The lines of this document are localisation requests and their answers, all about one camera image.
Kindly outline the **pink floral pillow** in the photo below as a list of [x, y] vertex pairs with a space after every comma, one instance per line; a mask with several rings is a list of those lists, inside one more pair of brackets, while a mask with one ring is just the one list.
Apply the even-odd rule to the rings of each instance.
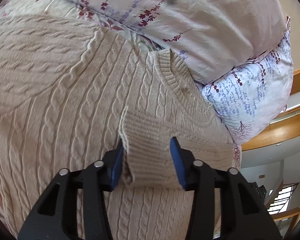
[[286, 32], [278, 0], [70, 0], [182, 54], [193, 78], [217, 80]]

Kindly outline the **blue lavender print pillow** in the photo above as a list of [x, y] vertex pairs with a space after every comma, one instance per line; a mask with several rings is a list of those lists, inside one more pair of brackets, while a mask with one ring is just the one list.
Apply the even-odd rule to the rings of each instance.
[[290, 30], [258, 59], [234, 67], [198, 88], [212, 103], [233, 141], [242, 145], [261, 133], [286, 107], [293, 84]]

